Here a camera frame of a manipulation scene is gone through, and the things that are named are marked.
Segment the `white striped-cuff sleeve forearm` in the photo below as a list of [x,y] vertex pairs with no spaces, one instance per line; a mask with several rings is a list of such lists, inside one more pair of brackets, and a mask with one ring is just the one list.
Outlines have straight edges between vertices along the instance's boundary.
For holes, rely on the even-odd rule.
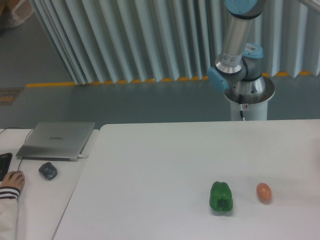
[[0,239],[15,240],[20,191],[14,187],[0,188]]

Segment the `person's bare hand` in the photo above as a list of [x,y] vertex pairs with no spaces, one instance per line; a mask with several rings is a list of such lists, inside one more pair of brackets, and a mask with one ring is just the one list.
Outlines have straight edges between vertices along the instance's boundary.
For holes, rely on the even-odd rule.
[[25,185],[25,175],[14,174],[14,172],[15,171],[10,171],[5,175],[0,187],[17,189],[20,192]]

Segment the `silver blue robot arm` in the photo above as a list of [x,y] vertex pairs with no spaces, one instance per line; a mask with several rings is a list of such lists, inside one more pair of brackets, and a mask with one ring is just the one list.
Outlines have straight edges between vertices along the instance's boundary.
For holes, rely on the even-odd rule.
[[264,77],[284,71],[320,72],[320,3],[317,0],[227,0],[229,21],[220,54],[207,74],[237,104],[271,98]]

